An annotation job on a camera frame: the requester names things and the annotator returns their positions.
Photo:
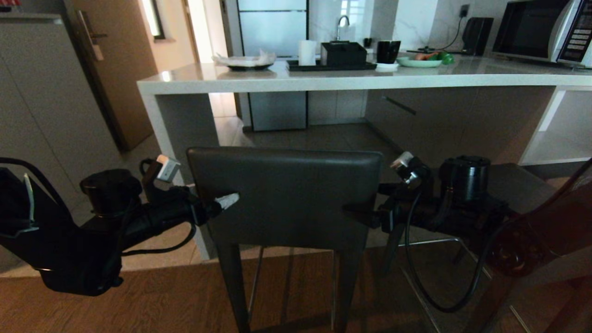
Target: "microwave control panel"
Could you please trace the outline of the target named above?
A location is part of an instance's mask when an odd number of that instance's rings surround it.
[[[559,60],[581,62],[592,39],[592,0],[583,0],[571,25]]]

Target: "microwave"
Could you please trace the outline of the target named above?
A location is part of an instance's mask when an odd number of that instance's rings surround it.
[[[592,0],[518,0],[506,6],[493,53],[592,68]]]

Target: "paper towel roll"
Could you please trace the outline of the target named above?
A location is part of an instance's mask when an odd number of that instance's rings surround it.
[[[317,42],[314,40],[301,40],[298,44],[298,65],[314,66],[316,61],[314,55],[317,51]]]

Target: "green plate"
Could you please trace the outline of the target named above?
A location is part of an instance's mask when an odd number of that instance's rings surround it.
[[[442,60],[411,60],[409,57],[397,58],[397,62],[405,67],[438,67],[442,64]]]

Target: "shelf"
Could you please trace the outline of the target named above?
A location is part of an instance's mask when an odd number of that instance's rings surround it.
[[[587,161],[592,157],[592,146],[574,142],[554,132],[535,134],[521,165],[539,165]]]

